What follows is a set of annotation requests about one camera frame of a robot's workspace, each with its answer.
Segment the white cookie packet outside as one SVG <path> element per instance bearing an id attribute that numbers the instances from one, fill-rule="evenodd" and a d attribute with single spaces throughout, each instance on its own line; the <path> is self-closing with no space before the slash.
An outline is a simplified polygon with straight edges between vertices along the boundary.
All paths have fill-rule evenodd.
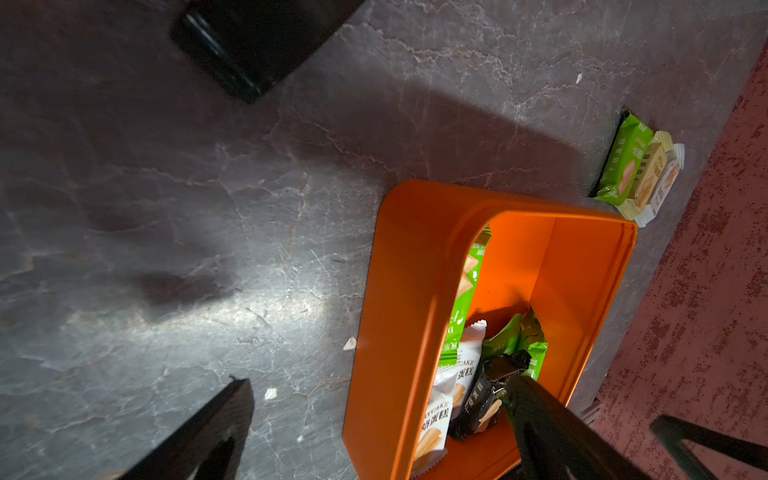
<path id="1" fill-rule="evenodd" d="M 685 166 L 685 145 L 675 143 L 668 154 L 668 162 L 653 190 L 649 203 L 634 219 L 640 227 L 646 227 L 658 215 L 661 206 L 667 198 L 672 186 Z"/>

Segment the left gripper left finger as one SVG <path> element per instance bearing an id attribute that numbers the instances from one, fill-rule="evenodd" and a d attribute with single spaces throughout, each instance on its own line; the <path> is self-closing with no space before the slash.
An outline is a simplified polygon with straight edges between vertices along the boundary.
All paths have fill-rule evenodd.
<path id="1" fill-rule="evenodd" d="M 234 379 L 123 479 L 233 479 L 254 412 L 250 381 Z"/>

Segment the black cookie packet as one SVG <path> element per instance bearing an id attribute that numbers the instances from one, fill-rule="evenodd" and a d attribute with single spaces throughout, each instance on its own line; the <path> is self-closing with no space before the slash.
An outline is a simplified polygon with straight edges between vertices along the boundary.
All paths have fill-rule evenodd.
<path id="1" fill-rule="evenodd" d="M 479 433 L 501 408 L 509 380 L 524 374 L 530 362 L 531 355 L 524 350 L 484 360 L 458 417 L 449 427 L 449 435 L 463 441 Z"/>

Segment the cream cookie packet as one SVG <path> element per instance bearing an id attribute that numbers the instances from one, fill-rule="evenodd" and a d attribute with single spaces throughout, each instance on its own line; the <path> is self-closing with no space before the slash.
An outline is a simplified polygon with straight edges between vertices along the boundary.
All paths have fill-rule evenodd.
<path id="1" fill-rule="evenodd" d="M 641 161 L 627 199 L 617 207 L 625 219 L 633 221 L 649 204 L 672 149 L 671 134 L 657 131 Z"/>

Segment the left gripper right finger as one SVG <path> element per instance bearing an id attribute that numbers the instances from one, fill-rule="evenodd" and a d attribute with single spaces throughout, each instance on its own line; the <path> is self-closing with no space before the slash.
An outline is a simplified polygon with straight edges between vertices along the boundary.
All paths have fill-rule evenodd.
<path id="1" fill-rule="evenodd" d="M 648 477 L 534 380 L 513 376 L 507 393 L 526 479 Z"/>

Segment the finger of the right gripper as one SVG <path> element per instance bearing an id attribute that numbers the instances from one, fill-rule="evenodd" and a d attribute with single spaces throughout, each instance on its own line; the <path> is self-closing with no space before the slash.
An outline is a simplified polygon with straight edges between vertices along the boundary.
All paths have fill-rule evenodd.
<path id="1" fill-rule="evenodd" d="M 655 419 L 650 430 L 685 474 L 711 474 L 686 447 L 690 441 L 741 463 L 767 471 L 767 447 L 731 437 L 669 415 Z"/>

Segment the orange storage box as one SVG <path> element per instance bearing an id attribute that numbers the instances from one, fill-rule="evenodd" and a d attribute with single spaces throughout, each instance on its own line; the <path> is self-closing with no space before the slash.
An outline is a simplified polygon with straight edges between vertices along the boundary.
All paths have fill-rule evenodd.
<path id="1" fill-rule="evenodd" d="M 540 385 L 568 404 L 638 228 L 544 199 L 410 180 L 378 213 L 343 441 L 362 479 L 406 479 L 472 242 L 492 237 L 470 309 L 490 333 L 533 309 L 549 344 Z"/>

